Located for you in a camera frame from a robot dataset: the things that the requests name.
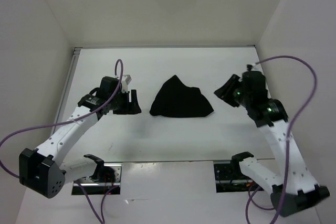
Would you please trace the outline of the black skirt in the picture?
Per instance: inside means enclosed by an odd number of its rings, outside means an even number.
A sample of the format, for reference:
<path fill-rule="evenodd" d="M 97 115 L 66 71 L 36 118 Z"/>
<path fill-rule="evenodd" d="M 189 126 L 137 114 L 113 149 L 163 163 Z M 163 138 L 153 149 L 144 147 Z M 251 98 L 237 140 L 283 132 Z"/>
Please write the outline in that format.
<path fill-rule="evenodd" d="M 186 86 L 176 75 L 163 83 L 150 108 L 152 116 L 205 118 L 214 109 L 200 88 Z"/>

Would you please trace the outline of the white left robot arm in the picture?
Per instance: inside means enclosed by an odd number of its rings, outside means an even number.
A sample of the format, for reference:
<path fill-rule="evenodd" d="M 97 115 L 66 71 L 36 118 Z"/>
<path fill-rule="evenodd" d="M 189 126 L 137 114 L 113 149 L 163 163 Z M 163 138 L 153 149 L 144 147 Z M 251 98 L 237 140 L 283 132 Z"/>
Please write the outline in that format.
<path fill-rule="evenodd" d="M 99 87 L 81 98 L 66 125 L 61 126 L 34 150 L 19 155 L 19 182 L 45 196 L 55 197 L 64 184 L 85 177 L 93 182 L 115 182 L 115 171 L 103 159 L 85 154 L 81 159 L 64 162 L 80 138 L 109 112 L 117 115 L 141 113 L 136 90 L 129 90 L 130 75 L 103 77 Z"/>

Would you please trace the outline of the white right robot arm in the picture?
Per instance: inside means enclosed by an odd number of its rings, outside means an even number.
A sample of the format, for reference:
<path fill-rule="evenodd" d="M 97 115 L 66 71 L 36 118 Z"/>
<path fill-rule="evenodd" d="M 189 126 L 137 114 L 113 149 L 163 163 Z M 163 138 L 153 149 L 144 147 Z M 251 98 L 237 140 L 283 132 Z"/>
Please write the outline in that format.
<path fill-rule="evenodd" d="M 310 173 L 289 129 L 288 116 L 279 100 L 268 95 L 266 78 L 260 71 L 233 74 L 214 94 L 232 107 L 244 107 L 263 134 L 278 163 L 280 173 L 264 167 L 253 154 L 232 156 L 230 172 L 235 178 L 249 177 L 269 196 L 282 217 L 314 207 L 330 196 Z"/>

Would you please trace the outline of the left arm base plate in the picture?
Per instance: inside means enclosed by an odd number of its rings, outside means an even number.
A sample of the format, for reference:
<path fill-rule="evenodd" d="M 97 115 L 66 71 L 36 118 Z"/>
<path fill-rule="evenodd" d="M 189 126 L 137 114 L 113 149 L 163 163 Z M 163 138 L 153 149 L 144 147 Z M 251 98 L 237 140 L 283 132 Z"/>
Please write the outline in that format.
<path fill-rule="evenodd" d="M 79 183 L 88 195 L 103 196 L 109 189 L 108 195 L 119 195 L 121 191 L 122 163 L 105 163 L 107 173 L 99 179 L 83 177 Z"/>

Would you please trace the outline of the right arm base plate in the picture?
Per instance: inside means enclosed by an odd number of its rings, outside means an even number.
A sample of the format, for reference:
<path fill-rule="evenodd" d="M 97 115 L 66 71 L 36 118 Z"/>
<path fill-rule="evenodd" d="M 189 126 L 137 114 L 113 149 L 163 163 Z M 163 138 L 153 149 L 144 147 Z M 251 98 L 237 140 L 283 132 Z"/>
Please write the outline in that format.
<path fill-rule="evenodd" d="M 258 186 L 249 177 L 234 172 L 230 161 L 214 162 L 213 168 L 217 193 L 245 192 Z"/>

